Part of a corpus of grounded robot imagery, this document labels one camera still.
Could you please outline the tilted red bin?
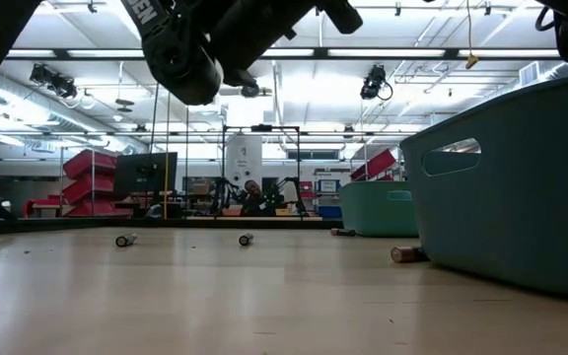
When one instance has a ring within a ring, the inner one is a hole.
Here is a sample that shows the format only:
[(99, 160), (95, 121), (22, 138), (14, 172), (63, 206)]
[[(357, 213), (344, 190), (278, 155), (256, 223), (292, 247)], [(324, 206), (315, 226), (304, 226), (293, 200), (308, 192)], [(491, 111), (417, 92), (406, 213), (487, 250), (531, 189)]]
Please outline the tilted red bin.
[(377, 154), (350, 174), (352, 181), (393, 180), (392, 168), (397, 163), (390, 150)]

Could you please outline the person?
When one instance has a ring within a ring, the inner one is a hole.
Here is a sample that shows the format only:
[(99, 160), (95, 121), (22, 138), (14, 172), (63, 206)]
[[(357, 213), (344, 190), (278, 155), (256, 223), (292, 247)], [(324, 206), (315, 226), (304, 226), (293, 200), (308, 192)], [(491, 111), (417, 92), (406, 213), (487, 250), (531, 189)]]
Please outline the person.
[(252, 179), (248, 180), (245, 183), (245, 191), (247, 198), (243, 204), (241, 215), (245, 217), (266, 216), (267, 213), (263, 206), (263, 197), (259, 184)]

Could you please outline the black rig crossbar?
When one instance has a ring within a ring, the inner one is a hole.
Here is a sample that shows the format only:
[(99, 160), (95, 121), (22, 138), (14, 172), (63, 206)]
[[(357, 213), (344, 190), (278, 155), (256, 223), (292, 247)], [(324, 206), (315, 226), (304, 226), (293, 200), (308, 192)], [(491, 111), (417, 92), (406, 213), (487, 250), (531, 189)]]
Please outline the black rig crossbar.
[[(278, 47), (269, 48), (260, 60), (463, 60), (470, 54), (480, 60), (558, 60), (559, 53), (551, 48), (373, 48), (373, 47)], [(144, 59), (141, 49), (11, 49), (6, 60), (47, 61), (140, 61)]]

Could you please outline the black room monitor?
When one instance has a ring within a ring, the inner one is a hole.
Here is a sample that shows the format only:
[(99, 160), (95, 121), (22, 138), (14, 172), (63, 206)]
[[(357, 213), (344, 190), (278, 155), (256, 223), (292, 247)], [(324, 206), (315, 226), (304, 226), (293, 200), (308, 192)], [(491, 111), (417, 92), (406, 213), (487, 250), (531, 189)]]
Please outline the black room monitor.
[[(169, 191), (176, 187), (178, 154), (170, 153)], [(165, 153), (122, 155), (116, 160), (113, 191), (144, 193), (164, 191)]]

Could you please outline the black aluminium table frame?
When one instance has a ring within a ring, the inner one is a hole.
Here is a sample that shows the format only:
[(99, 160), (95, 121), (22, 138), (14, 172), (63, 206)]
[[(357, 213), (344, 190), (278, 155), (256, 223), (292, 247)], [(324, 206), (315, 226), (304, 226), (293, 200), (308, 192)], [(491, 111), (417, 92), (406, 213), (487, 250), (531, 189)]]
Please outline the black aluminium table frame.
[(179, 228), (179, 229), (291, 229), (329, 230), (342, 228), (340, 220), (312, 218), (235, 218), (194, 217), (186, 219), (121, 219), (121, 218), (32, 218), (16, 222), (0, 220), (0, 235), (94, 228)]

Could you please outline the black gantry frame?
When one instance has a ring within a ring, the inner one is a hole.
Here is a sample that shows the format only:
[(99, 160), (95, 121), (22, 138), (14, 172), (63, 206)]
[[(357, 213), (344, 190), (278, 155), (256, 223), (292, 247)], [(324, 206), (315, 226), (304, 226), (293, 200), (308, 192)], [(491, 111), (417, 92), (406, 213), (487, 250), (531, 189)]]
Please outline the black gantry frame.
[[(263, 145), (268, 142), (270, 138), (276, 139), (279, 143), (286, 143), (287, 141), (291, 140), (295, 144), (301, 143), (301, 129), (298, 126), (282, 126), (282, 125), (272, 125), (272, 124), (256, 124), (251, 126), (229, 126), (225, 125), (222, 128), (221, 134), (221, 173), (219, 178), (225, 177), (225, 158), (226, 158), (226, 144), (227, 141), (238, 134), (246, 134), (246, 135), (257, 135), (262, 137), (262, 177), (264, 175), (265, 170), (268, 166), (264, 163), (263, 160)], [(295, 177), (298, 178), (301, 182), (301, 159), (299, 157), (295, 158), (295, 173), (293, 175), (287, 175), (285, 177), (281, 177), (277, 180), (277, 182), (286, 177)], [(264, 186), (261, 184), (261, 193), (263, 197), (263, 192), (268, 186)], [(247, 193), (244, 187), (240, 187), (245, 192), (245, 201), (247, 198)], [(237, 206), (240, 208), (240, 214), (242, 212), (243, 204), (239, 202), (233, 201), (230, 205), (230, 208)]]

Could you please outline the light teal plastic bin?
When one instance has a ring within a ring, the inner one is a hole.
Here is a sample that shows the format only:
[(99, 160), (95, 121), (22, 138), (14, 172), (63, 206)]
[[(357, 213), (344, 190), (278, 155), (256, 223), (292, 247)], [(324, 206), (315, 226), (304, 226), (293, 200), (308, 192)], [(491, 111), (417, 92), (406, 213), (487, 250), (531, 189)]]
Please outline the light teal plastic bin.
[(417, 237), (406, 181), (354, 181), (339, 189), (343, 228), (367, 238)]

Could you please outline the white pillar cabinet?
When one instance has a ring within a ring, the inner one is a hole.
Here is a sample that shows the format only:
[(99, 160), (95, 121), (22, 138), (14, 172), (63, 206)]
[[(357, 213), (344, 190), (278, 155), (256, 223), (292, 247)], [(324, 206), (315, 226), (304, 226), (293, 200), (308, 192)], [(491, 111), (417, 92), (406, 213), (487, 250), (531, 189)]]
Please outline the white pillar cabinet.
[(226, 144), (225, 178), (238, 187), (252, 180), (262, 183), (262, 137), (238, 134)]

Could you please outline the yellow pole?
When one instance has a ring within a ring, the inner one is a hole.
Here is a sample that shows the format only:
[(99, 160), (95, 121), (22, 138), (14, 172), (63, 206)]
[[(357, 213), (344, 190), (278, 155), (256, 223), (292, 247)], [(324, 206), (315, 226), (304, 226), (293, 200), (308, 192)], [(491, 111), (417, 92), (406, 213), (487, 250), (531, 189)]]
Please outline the yellow pole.
[(170, 123), (171, 123), (171, 109), (172, 109), (172, 94), (168, 92), (167, 98), (167, 119), (166, 119), (166, 143), (165, 143), (165, 182), (163, 193), (163, 219), (168, 219), (168, 191), (170, 179)]

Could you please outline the dark teal plastic bin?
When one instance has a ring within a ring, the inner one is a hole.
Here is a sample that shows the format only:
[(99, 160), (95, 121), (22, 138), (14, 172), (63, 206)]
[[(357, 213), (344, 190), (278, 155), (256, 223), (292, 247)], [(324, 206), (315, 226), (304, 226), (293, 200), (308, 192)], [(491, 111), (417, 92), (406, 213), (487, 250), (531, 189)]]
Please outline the dark teal plastic bin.
[(400, 147), (433, 262), (568, 296), (568, 77), (474, 106)]

